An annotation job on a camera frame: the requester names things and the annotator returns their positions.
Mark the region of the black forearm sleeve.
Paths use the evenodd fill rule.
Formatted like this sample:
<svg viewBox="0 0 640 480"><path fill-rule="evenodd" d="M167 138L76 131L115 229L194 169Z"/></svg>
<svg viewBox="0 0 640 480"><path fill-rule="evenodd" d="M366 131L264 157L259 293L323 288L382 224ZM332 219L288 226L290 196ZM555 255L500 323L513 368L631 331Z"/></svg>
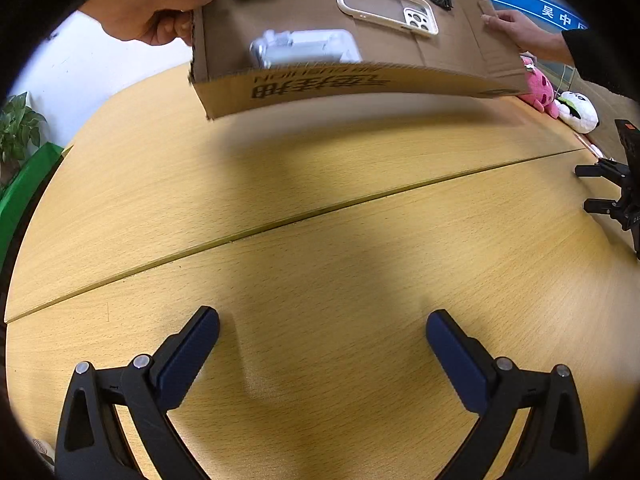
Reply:
<svg viewBox="0 0 640 480"><path fill-rule="evenodd" d="M633 41L610 47L589 29L566 30L562 36L582 79L639 102L639 47Z"/></svg>

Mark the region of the person's right hand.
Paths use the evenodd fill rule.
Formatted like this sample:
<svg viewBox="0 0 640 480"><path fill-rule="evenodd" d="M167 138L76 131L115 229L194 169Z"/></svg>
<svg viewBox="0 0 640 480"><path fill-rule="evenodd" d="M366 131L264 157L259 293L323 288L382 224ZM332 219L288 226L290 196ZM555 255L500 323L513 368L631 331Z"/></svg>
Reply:
<svg viewBox="0 0 640 480"><path fill-rule="evenodd" d="M546 32L520 11L500 10L494 15L483 15L484 24L496 32L503 32L521 52L537 58L562 62L567 48L561 34Z"/></svg>

